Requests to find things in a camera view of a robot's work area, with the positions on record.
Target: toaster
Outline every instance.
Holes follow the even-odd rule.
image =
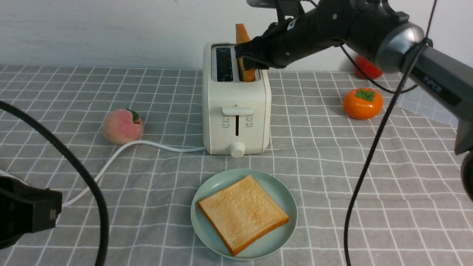
[[[271,88],[265,70],[240,81],[235,44],[207,44],[203,54],[203,144],[212,155],[240,158],[269,144]]]

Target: toaster lever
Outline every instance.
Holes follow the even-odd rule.
[[[225,106],[222,107],[224,115],[252,115],[253,108],[243,106]]]

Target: white cable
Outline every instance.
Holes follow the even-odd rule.
[[[161,148],[161,149],[165,149],[165,150],[168,150],[168,151],[176,151],[176,152],[195,152],[195,151],[203,151],[205,150],[204,147],[200,147],[200,148],[191,148],[191,149],[178,149],[178,148],[173,148],[173,147],[169,147],[169,146],[165,146],[165,145],[162,145],[162,144],[159,144],[159,143],[155,143],[155,142],[149,142],[149,141],[133,141],[133,142],[129,142],[125,145],[123,145],[122,147],[120,147],[111,157],[110,159],[108,160],[108,162],[104,165],[104,167],[100,170],[100,172],[97,174],[97,176],[95,177],[94,181],[97,182],[101,177],[102,175],[105,173],[105,171],[107,170],[107,168],[110,166],[110,164],[112,164],[113,160],[115,160],[115,158],[118,156],[118,154],[120,154],[120,152],[122,152],[124,149],[130,147],[130,146],[133,146],[133,145],[137,145],[137,144],[145,144],[145,145],[150,145],[150,146],[154,146],[154,147],[157,147],[157,148]],[[12,175],[10,175],[9,173],[5,172],[5,171],[2,171],[0,170],[0,174],[3,175],[3,176],[8,176],[8,177],[13,177],[17,180],[20,180],[21,182],[23,182],[24,184],[26,184],[24,181],[22,181],[21,179],[17,178],[17,177],[14,177]],[[82,192],[80,192],[77,196],[75,196],[73,199],[65,202],[62,204],[62,207],[67,207],[67,206],[70,206],[71,204],[75,203],[76,201],[78,201],[83,195],[85,195],[87,192],[89,191],[89,188],[86,187],[84,190],[82,190]]]

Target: white wall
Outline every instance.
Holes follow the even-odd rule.
[[[391,0],[424,29],[431,4]],[[431,32],[436,48],[469,65],[472,9],[469,0],[440,0]],[[1,0],[0,63],[197,69],[204,45],[233,42],[236,23],[253,37],[275,20],[275,10],[245,0]],[[331,48],[288,69],[347,67],[341,50]]]

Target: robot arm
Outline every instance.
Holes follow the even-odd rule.
[[[387,1],[320,0],[304,13],[298,0],[247,0],[275,8],[278,22],[251,42],[235,47],[245,68],[285,68],[294,61],[346,44],[385,73],[404,73],[424,39],[409,16]],[[425,47],[409,78],[458,119],[455,153],[473,149],[473,68]]]

